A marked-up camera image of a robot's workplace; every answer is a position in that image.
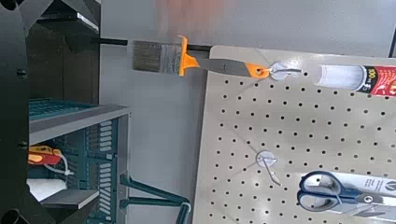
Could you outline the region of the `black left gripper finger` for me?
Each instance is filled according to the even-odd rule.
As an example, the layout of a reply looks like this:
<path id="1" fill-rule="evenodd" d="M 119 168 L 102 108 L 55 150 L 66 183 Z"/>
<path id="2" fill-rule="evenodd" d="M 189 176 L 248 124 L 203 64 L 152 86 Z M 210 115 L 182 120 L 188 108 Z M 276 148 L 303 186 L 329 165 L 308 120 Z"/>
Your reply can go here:
<path id="1" fill-rule="evenodd" d="M 98 200 L 97 190 L 64 189 L 39 202 L 26 190 L 1 201 L 1 224 L 84 224 Z"/>
<path id="2" fill-rule="evenodd" d="M 101 0 L 18 0 L 18 7 L 26 32 L 41 25 L 74 52 L 100 46 Z"/>

